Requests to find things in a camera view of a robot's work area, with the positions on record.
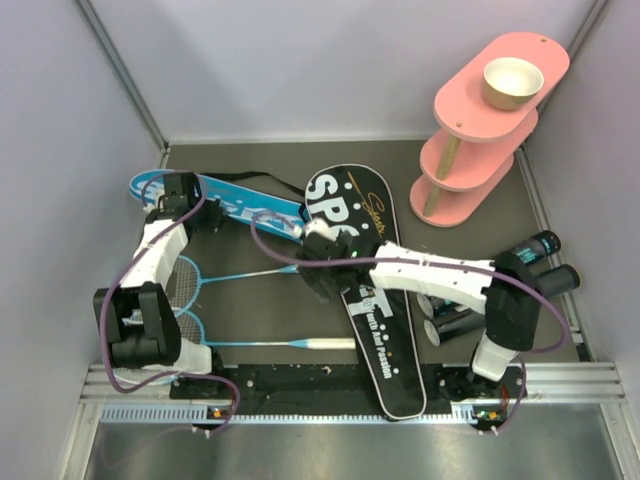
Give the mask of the blue sport racket bag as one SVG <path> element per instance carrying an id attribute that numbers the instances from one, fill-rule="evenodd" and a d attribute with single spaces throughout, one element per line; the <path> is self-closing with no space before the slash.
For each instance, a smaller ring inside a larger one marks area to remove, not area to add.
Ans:
<path id="1" fill-rule="evenodd" d="M 145 198 L 147 204 L 155 205 L 159 195 L 164 192 L 162 176 L 172 172 L 172 169 L 141 172 L 130 180 L 129 192 L 134 198 Z M 256 228 L 292 241 L 299 240 L 291 226 L 303 227 L 306 220 L 306 207 L 303 204 L 207 176 L 204 182 L 207 185 L 207 199 L 219 200 L 231 219 L 250 225 L 255 213 L 269 210 L 287 221 L 264 216 L 258 220 Z"/>

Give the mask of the black sport racket bag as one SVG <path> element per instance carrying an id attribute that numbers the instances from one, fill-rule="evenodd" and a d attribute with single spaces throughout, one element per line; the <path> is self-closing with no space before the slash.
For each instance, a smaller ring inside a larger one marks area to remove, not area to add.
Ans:
<path id="1" fill-rule="evenodd" d="M 372 257 L 380 244 L 400 242 L 389 185 L 368 166 L 345 164 L 317 172 L 307 184 L 305 206 L 313 220 L 325 221 L 340 237 L 349 235 L 350 244 L 342 252 L 331 247 L 328 259 Z M 336 275 L 332 284 L 341 288 L 359 362 L 384 416 L 392 421 L 421 416 L 427 395 L 408 294 L 375 288 L 355 267 Z"/>

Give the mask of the black shuttlecock tube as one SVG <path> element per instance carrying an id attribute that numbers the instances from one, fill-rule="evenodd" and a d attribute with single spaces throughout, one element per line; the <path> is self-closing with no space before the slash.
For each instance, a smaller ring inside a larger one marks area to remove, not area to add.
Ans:
<path id="1" fill-rule="evenodd" d="M 544 230 L 512 247 L 509 252 L 517 255 L 525 265 L 532 265 L 558 253 L 560 249 L 559 237 L 550 230 Z M 439 297 L 417 294 L 416 299 L 418 306 L 428 319 L 465 309 L 461 304 Z"/>
<path id="2" fill-rule="evenodd" d="M 483 327 L 493 343 L 508 350 L 531 351 L 534 349 L 541 304 L 530 292 L 535 291 L 539 296 L 550 299 L 580 285 L 577 271 L 569 265 L 536 276 L 526 262 L 511 254 L 481 263 L 479 267 L 515 279 L 529 290 L 524 291 L 504 278 L 481 274 L 480 279 L 490 282 L 481 289 L 486 297 L 482 313 L 450 298 L 418 294 L 418 305 L 430 322 L 426 327 L 427 335 L 434 345 Z"/>

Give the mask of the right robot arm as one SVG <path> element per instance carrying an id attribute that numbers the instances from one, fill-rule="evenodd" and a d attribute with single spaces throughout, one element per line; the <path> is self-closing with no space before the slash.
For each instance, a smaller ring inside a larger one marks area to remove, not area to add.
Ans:
<path id="1" fill-rule="evenodd" d="M 346 232 L 310 229 L 296 254 L 299 272 L 318 296 L 336 290 L 348 311 L 356 344 L 380 400 L 426 402 L 411 293 L 440 297 L 485 321 L 466 380 L 476 394 L 498 389 L 511 361 L 531 349 L 540 310 L 534 278 L 515 254 L 471 261 L 368 243 Z"/>

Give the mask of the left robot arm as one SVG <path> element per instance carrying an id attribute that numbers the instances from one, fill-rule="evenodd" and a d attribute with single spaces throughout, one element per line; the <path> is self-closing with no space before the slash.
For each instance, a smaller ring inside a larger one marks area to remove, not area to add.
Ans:
<path id="1" fill-rule="evenodd" d="M 217 229 L 223 209 L 206 199 L 206 188 L 193 172 L 166 172 L 156 179 L 162 191 L 151 201 L 134 257 L 111 286 L 93 297 L 103 358 L 116 369 L 192 374 L 197 390 L 216 396 L 226 387 L 227 374 L 215 365 L 210 347 L 182 335 L 166 287 L 192 235 Z"/>

